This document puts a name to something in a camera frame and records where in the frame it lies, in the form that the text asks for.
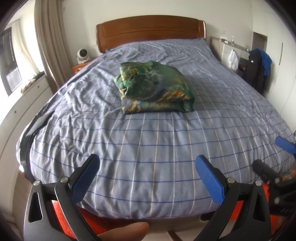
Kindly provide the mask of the green patterned silk jacket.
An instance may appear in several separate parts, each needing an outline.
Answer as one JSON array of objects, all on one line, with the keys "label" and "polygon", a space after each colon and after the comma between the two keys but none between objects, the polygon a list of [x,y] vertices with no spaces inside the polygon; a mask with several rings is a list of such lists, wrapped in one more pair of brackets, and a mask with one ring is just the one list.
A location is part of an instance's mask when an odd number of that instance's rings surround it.
[{"label": "green patterned silk jacket", "polygon": [[193,110],[195,97],[177,68],[147,61],[121,63],[119,70],[114,83],[125,114]]}]

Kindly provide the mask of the black and blue hung clothes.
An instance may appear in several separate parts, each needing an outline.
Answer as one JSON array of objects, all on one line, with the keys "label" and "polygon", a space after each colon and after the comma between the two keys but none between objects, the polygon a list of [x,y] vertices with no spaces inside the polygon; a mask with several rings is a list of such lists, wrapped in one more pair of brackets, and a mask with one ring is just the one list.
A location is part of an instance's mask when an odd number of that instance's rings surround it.
[{"label": "black and blue hung clothes", "polygon": [[264,95],[269,85],[273,61],[265,51],[259,48],[248,53],[249,57],[242,78],[258,93]]}]

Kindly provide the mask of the orange fleece trousers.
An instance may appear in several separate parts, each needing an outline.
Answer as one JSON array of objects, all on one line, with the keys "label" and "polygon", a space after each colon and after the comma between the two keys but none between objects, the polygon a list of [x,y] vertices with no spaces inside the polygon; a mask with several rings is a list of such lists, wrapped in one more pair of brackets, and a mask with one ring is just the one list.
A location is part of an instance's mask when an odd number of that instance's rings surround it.
[{"label": "orange fleece trousers", "polygon": [[[268,186],[266,184],[263,184],[264,193],[266,194],[267,201],[269,200],[269,192],[268,192]],[[62,213],[62,210],[58,204],[58,201],[52,201],[53,208],[57,217],[57,220],[60,223],[60,226],[62,227],[63,232],[72,237],[75,238],[72,230],[70,229],[70,226],[68,225],[64,214]],[[239,212],[242,208],[243,201],[238,201],[236,203],[236,206],[234,208],[234,211],[230,217],[230,221],[236,221],[238,218]],[[82,214],[83,218],[86,220],[87,224],[91,227],[91,229],[97,234],[102,234],[104,232],[107,232],[111,229],[122,227],[124,225],[129,225],[135,221],[128,220],[128,219],[110,219],[110,218],[103,218],[95,216],[94,214],[90,213],[84,208],[78,207],[80,213]],[[201,214],[201,217],[199,217],[199,221],[201,222],[207,222],[210,220],[212,215],[215,211],[210,213]],[[274,234],[276,229],[279,227],[278,221],[279,218],[276,215],[270,215],[270,221],[271,221],[271,234]]]}]

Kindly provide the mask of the white plastic bag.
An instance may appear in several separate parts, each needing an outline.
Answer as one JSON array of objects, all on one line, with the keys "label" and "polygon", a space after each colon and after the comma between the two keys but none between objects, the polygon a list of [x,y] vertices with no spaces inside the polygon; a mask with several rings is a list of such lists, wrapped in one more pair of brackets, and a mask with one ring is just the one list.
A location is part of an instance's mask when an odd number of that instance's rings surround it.
[{"label": "white plastic bag", "polygon": [[239,60],[238,60],[235,50],[233,49],[233,50],[231,50],[231,52],[229,54],[227,66],[230,70],[237,72],[238,65],[239,65]]}]

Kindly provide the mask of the person foot toe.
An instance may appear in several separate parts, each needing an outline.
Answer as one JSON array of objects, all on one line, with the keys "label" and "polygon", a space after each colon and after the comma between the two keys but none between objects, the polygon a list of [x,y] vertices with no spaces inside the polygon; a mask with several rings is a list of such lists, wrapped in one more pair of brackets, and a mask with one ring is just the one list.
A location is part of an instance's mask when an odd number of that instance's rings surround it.
[{"label": "person foot toe", "polygon": [[98,237],[102,241],[141,241],[149,231],[147,222],[137,222],[125,227],[115,228],[104,232]]}]

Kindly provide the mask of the white wardrobe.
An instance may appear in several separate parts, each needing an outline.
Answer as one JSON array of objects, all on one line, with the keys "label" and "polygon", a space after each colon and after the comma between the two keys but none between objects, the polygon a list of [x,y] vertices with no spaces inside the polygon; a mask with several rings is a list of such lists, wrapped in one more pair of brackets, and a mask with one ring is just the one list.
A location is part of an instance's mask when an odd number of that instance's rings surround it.
[{"label": "white wardrobe", "polygon": [[295,132],[295,40],[266,1],[251,4],[253,31],[267,37],[266,53],[273,61],[265,96]]}]

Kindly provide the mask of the white window side cabinet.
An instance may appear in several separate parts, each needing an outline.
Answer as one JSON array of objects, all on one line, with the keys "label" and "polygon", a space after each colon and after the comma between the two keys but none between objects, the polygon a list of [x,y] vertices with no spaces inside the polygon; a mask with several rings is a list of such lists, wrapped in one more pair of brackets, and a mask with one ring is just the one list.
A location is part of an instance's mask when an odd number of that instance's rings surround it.
[{"label": "white window side cabinet", "polygon": [[24,128],[53,96],[46,76],[42,76],[24,93],[17,89],[9,96],[8,111],[1,117],[1,169],[16,169],[16,143]]}]

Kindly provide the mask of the blue checked bed duvet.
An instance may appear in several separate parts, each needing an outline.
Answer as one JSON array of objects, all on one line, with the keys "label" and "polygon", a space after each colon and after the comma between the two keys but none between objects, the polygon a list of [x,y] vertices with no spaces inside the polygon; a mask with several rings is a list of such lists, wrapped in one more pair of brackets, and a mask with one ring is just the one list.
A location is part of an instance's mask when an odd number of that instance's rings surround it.
[{"label": "blue checked bed duvet", "polygon": [[[189,113],[125,114],[114,77],[121,63],[177,68],[195,102]],[[204,155],[225,176],[252,183],[252,162],[276,172],[293,155],[275,144],[295,139],[272,104],[220,64],[202,38],[134,42],[96,58],[40,110],[16,146],[32,180],[53,183],[91,154],[100,169],[80,206],[108,218],[177,218],[217,208],[195,169]]]}]

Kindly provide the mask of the wooden nightstand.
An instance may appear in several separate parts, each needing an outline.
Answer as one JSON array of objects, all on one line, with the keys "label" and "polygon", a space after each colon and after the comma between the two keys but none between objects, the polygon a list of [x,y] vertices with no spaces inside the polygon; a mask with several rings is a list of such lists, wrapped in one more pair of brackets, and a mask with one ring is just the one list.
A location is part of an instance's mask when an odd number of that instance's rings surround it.
[{"label": "wooden nightstand", "polygon": [[71,68],[71,73],[72,75],[75,75],[77,72],[79,72],[81,69],[83,69],[85,66],[87,66],[89,63],[91,62],[91,60],[88,60],[84,63],[78,64],[74,67]]}]

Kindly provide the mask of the brown wooden headboard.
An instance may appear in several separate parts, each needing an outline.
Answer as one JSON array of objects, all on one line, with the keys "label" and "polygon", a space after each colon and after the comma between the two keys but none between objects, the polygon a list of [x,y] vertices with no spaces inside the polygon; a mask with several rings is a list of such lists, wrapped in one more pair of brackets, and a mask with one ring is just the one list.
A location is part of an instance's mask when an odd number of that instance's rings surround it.
[{"label": "brown wooden headboard", "polygon": [[206,39],[206,23],[183,16],[132,16],[96,26],[100,53],[131,42],[197,38]]}]

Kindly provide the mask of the white round desk fan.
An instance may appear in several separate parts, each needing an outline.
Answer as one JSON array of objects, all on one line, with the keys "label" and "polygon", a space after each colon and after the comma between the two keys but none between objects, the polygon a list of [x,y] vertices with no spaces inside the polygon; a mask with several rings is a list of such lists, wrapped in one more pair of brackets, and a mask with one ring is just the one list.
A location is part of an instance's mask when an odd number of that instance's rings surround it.
[{"label": "white round desk fan", "polygon": [[76,55],[78,64],[83,64],[90,60],[88,51],[86,49],[80,49]]}]

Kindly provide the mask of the beige curtain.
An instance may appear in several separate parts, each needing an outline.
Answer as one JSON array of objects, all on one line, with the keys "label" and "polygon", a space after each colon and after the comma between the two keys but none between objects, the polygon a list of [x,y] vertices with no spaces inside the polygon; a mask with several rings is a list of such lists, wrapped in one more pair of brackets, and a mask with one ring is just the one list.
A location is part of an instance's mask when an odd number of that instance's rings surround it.
[{"label": "beige curtain", "polygon": [[34,19],[44,72],[55,93],[72,76],[72,59],[65,36],[62,1],[35,1]]}]

